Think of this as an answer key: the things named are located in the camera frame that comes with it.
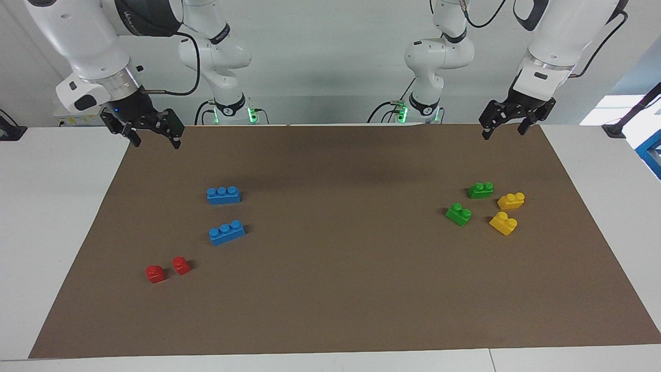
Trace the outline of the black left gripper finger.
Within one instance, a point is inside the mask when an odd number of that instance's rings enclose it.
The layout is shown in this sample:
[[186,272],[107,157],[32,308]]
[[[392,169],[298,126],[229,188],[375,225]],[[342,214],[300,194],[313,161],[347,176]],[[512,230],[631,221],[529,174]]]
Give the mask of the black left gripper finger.
[[489,102],[479,116],[479,124],[482,126],[482,138],[488,141],[494,130],[509,120],[507,104]]
[[529,130],[538,121],[546,120],[548,115],[550,115],[553,108],[555,107],[556,103],[557,101],[555,99],[550,99],[535,110],[527,109],[526,116],[518,127],[519,134],[524,136],[527,133],[527,130]]

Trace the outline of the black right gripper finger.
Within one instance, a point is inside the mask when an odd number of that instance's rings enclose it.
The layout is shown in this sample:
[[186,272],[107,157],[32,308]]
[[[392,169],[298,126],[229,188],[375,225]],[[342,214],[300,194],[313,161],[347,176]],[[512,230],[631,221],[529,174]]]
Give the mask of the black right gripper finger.
[[180,148],[184,130],[184,124],[171,108],[158,112],[158,134],[167,137],[175,150]]
[[134,147],[139,147],[141,144],[141,138],[139,134],[132,128],[131,124],[123,124],[118,118],[111,115],[108,112],[101,113],[102,122],[109,129],[111,134],[119,134],[122,137],[125,137]]

